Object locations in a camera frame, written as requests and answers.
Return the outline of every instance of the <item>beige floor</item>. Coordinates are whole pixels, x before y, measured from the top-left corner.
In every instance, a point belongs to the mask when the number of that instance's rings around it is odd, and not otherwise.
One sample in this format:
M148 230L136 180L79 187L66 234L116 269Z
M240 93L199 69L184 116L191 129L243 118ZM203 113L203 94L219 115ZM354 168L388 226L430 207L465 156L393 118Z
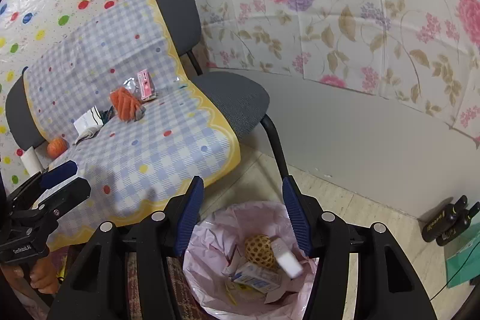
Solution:
M245 145L241 145L241 150L242 160L236 169L205 190L202 217L247 200L282 201L281 180L275 160ZM446 282L443 249L435 242L427 244L422 240L416 219L295 167L289 166L289 172L302 193L318 199L323 210L333 211L346 222L360 226L384 222L412 262L429 297L443 287ZM352 254L344 320L353 318L356 280L357 256ZM438 320L450 320L470 291L471 287L467 283L453 289L444 289L433 301Z

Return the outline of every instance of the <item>blue balloon print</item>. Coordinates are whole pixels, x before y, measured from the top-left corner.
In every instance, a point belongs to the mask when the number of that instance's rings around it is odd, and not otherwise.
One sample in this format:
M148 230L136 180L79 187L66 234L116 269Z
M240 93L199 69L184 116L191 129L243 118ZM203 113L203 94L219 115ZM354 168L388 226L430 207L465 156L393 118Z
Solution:
M30 22L30 20L32 19L32 17L33 17L33 14L32 14L32 13L25 14L25 15L23 16L22 22L23 22L24 24L27 24L27 23Z

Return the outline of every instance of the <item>chair backrest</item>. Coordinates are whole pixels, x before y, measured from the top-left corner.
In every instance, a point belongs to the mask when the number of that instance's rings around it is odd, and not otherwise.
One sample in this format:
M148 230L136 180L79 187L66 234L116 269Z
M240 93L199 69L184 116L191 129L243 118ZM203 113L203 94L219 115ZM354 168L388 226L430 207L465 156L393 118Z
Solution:
M45 141L28 108L23 85L23 72L7 94L5 115L10 133L22 150L26 151L30 147L36 148Z
M199 43L202 26L195 0L156 0L179 56Z

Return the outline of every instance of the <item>trash bin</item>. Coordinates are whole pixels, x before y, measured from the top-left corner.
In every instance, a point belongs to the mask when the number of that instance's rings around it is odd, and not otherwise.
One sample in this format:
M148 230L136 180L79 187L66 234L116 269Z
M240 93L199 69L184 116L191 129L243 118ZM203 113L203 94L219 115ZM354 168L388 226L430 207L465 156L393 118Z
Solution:
M303 266L291 280L282 299L265 304L265 296L232 300L226 281L232 275L229 261L237 246L244 255L245 239L253 235L281 238ZM197 302L210 315L224 320L301 320L310 297L317 259L308 259L298 248L285 205L279 202L246 202L219 210L195 226L185 252L183 272Z

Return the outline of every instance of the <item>chair leg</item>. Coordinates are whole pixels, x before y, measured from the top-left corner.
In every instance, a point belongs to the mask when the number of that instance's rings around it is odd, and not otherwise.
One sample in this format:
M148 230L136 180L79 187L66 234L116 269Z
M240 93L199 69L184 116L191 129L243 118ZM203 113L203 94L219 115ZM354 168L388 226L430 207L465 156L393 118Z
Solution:
M202 75L203 71L200 68L200 64L198 64L197 58L191 50L187 52L187 56L190 59L191 65L193 65L193 67L195 68L195 72L197 73L197 75Z
M280 143L280 138L278 137L277 129L273 124L273 121L268 115L265 115L261 119L260 124L262 124L265 132L268 136L268 141L272 146L273 155L277 161L278 170L280 171L280 176L283 178L289 176L289 170L287 169L287 162L285 162L285 156L283 155L282 144Z

